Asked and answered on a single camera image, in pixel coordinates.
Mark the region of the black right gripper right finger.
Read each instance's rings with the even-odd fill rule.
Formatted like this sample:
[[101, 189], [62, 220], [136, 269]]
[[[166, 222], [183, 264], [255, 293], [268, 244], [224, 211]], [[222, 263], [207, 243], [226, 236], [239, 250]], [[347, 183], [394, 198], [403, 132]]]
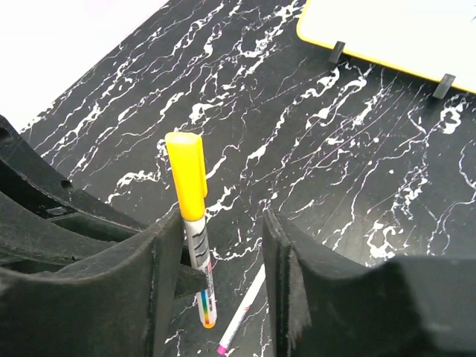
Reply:
[[372, 268], [263, 213], [276, 356], [473, 356], [474, 257], [398, 256]]

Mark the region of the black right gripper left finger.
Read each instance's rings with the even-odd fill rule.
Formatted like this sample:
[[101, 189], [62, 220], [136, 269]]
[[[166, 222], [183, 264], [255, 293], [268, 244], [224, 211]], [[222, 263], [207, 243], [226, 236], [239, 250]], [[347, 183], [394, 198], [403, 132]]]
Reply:
[[183, 246], [172, 211], [105, 251], [38, 276], [1, 270], [3, 356], [161, 356]]

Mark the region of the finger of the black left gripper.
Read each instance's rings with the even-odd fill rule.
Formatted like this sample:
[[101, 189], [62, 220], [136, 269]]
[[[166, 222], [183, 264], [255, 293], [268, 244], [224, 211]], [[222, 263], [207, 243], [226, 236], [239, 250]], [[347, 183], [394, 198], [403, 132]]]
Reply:
[[146, 229], [73, 184], [1, 117], [1, 192], [30, 212], [90, 238], [129, 238]]
[[162, 219], [137, 231], [82, 213], [48, 220], [1, 194], [1, 253], [20, 260], [67, 266], [119, 242], [145, 239], [147, 234], [157, 233], [165, 222]]

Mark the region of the white pen magenta end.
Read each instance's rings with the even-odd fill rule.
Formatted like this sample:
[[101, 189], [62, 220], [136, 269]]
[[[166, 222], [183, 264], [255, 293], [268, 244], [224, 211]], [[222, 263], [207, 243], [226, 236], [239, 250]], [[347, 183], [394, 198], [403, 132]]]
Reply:
[[241, 323], [244, 321], [245, 315], [248, 310], [251, 308], [254, 300], [256, 299], [261, 286], [266, 278], [265, 266], [262, 264], [260, 270], [257, 272], [256, 277], [251, 283], [248, 291], [245, 293], [244, 298], [242, 299], [240, 305], [234, 313], [230, 323], [228, 324], [222, 338], [219, 341], [219, 346], [217, 348], [217, 353], [220, 356], [226, 356], [228, 349], [233, 341], [234, 336], [236, 335]]

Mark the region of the yellow pen cap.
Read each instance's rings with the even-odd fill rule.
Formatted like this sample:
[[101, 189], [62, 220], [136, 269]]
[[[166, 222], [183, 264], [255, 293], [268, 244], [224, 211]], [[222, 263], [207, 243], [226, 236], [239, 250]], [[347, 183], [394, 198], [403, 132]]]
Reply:
[[202, 137], [191, 132], [169, 132], [165, 142], [181, 216], [198, 221], [205, 215], [208, 194]]

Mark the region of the white pen yellow end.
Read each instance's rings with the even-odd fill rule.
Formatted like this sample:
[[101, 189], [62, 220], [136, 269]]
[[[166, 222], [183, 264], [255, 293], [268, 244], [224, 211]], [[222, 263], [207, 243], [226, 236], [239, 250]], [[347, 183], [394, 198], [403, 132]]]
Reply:
[[206, 218], [203, 216], [197, 221], [185, 220], [184, 227], [191, 265], [205, 274], [206, 287], [196, 294], [200, 321], [205, 328], [211, 329], [216, 324], [217, 310]]

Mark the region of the black whiteboard stand foot right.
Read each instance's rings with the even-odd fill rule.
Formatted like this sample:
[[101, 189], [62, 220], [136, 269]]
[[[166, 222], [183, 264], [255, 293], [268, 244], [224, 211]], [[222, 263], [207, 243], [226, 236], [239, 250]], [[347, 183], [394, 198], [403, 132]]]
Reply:
[[442, 100], [448, 91], [451, 89], [455, 80], [455, 76], [452, 74], [444, 74], [437, 87], [435, 88], [432, 97], [438, 100]]

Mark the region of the black whiteboard stand foot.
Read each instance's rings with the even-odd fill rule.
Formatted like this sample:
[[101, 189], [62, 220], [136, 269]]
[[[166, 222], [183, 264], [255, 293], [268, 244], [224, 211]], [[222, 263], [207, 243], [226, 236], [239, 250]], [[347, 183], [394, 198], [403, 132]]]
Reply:
[[345, 43], [342, 41], [337, 41], [330, 53], [329, 61], [333, 64], [338, 64], [343, 52], [344, 52]]
[[451, 89], [455, 80], [455, 76], [452, 74], [444, 74], [437, 87], [435, 88], [432, 97], [438, 100], [442, 100], [448, 91]]

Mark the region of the black whiteboard stand foot left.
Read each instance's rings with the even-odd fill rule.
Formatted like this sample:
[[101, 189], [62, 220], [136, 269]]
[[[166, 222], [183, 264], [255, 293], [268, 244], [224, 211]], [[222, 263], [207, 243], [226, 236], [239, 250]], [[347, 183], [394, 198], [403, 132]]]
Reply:
[[344, 52], [345, 43], [342, 41], [337, 41], [330, 53], [329, 61], [333, 64], [338, 64], [343, 52]]

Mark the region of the whiteboard with yellow frame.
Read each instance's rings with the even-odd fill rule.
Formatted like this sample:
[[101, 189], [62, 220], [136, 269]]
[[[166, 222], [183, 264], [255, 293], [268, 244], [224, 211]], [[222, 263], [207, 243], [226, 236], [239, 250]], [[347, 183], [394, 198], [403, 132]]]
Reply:
[[475, 92], [474, 1], [307, 1], [305, 42]]

